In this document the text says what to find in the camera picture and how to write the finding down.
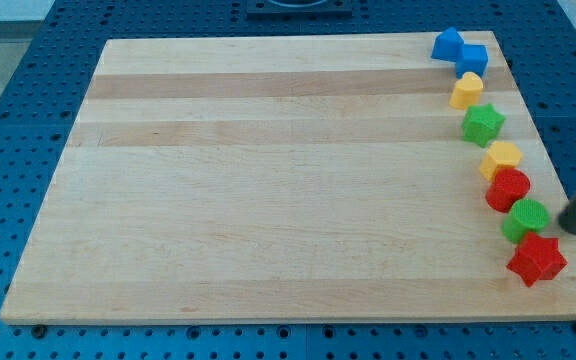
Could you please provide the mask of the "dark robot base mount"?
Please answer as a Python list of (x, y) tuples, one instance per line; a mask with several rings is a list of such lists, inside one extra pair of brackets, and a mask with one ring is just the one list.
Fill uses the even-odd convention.
[(245, 0), (248, 18), (262, 16), (350, 16), (353, 0)]

